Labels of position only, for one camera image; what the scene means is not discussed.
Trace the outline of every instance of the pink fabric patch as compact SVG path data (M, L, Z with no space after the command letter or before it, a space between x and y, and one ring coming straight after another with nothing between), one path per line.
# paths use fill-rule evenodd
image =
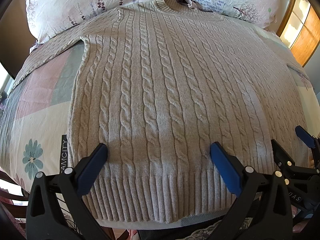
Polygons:
M68 49L31 73L19 98L16 119L50 106L61 71L70 55Z

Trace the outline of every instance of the sweater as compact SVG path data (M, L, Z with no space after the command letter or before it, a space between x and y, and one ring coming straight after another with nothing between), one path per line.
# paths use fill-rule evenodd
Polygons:
M85 50L70 105L69 162L108 146L108 162L83 197L95 218L171 223L229 208L235 198L209 155L215 141L258 172L276 168L271 139L307 165L294 132L306 122L288 61L303 70L252 28L173 0L133 4L51 39L16 83L79 40Z

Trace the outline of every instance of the teal flower print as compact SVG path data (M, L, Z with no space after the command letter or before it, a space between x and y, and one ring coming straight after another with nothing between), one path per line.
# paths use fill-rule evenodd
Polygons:
M32 145L32 139L30 139L29 144L26 144L26 151L23 152L24 158L22 159L23 164L27 164L24 168L24 171L28 173L29 179L34 178L38 172L38 168L43 168L43 163L38 158L43 154L41 144L38 144L38 141L35 140Z

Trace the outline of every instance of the bed sheet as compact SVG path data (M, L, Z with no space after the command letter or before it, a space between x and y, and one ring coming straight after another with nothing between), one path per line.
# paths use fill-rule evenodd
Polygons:
M262 38L288 49L279 38L250 23L234 19L254 28ZM0 127L0 166L23 188L30 191L35 174L62 172L68 166L67 118L74 78L82 61L83 42L66 50L33 71L11 94L8 109ZM308 132L320 133L320 106L308 78L289 68L299 91ZM176 228L210 220L219 214L183 218L175 223L110 222L100 225L113 228Z

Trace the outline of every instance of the fabric tag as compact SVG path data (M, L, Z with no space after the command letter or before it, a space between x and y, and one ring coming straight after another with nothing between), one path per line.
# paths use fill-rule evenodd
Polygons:
M68 139L66 134L62 135L59 167L60 173L68 167Z

